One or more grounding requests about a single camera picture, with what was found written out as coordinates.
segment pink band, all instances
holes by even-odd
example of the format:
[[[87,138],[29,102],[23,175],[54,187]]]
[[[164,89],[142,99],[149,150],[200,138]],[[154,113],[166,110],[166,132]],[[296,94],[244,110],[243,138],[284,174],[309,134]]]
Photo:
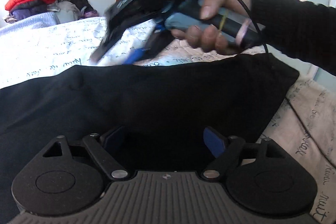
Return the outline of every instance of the pink band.
[[[250,24],[251,24],[251,19],[247,18],[245,19],[244,23],[241,25],[237,33],[236,39],[235,39],[235,42],[238,46],[240,46],[240,44],[242,43],[242,40],[244,36],[246,35],[247,29],[249,28]]]

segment bed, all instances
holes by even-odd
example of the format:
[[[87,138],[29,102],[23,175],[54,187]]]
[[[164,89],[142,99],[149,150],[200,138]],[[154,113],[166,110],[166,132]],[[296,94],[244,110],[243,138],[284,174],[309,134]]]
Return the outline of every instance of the bed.
[[[154,23],[147,21],[128,29],[98,66],[121,64],[140,47]],[[91,66],[90,54],[106,30],[104,17],[89,18],[38,29],[21,29],[0,36],[0,88],[36,77],[53,76],[74,66]],[[263,52],[261,47],[246,54]],[[185,41],[174,40],[152,60],[140,66],[170,66],[190,62],[211,62],[229,58],[215,51],[192,49]],[[287,94],[291,103],[317,140],[323,153],[336,163],[336,96],[313,80],[300,76]],[[270,137],[305,167],[318,184],[318,195],[311,211],[320,223],[336,222],[336,170],[309,138],[289,105],[284,101],[261,138]]]

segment light blue blanket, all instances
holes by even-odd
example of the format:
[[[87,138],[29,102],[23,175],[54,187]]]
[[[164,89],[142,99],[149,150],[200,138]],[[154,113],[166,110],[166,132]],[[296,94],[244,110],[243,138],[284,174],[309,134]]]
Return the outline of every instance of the light blue blanket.
[[[53,12],[42,13],[27,17],[16,23],[10,24],[6,27],[0,29],[0,36],[8,34],[10,32],[15,32],[22,29],[38,29],[44,27],[50,27],[59,24],[59,19],[57,15]]]

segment yellow strap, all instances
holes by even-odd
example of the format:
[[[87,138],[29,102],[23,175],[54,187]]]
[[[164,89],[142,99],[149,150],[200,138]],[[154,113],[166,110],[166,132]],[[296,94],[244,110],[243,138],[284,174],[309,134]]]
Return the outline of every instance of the yellow strap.
[[[219,30],[220,31],[222,31],[222,29],[223,29],[223,26],[225,24],[225,21],[226,21],[226,18],[228,16],[228,14],[229,14],[229,10],[225,10],[225,13],[224,13],[224,15],[222,17],[222,20],[220,21],[220,24],[219,24]]]

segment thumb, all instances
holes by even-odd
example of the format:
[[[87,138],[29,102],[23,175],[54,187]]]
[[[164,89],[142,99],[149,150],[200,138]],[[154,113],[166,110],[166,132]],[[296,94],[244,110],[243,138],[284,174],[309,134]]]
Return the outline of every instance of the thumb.
[[[209,19],[215,16],[220,7],[223,6],[226,0],[204,0],[200,18]]]

